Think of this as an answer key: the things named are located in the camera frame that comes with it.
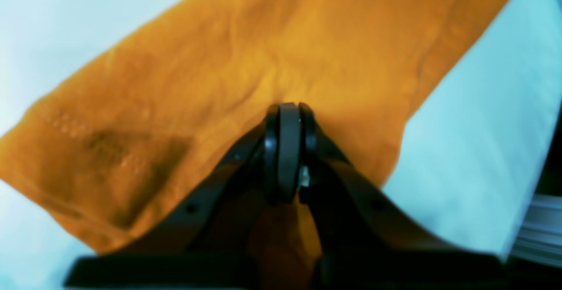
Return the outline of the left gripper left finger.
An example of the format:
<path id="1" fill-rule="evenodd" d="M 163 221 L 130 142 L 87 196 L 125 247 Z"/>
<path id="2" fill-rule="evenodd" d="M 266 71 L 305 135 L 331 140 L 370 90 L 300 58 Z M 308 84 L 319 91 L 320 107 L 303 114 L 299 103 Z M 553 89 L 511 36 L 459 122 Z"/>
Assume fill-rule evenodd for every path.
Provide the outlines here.
<path id="1" fill-rule="evenodd" d="M 277 194 L 280 109 L 269 106 L 165 219 L 109 257 L 250 257 L 251 230 Z"/>

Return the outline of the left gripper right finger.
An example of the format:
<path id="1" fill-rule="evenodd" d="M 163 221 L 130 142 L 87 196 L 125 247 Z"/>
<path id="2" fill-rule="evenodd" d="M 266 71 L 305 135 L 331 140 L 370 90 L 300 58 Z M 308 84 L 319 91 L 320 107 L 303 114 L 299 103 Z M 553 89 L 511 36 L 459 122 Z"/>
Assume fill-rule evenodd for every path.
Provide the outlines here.
<path id="1" fill-rule="evenodd" d="M 279 105 L 279 201 L 298 197 L 327 254 L 490 257 L 453 245 L 413 221 L 320 128 L 304 103 Z"/>

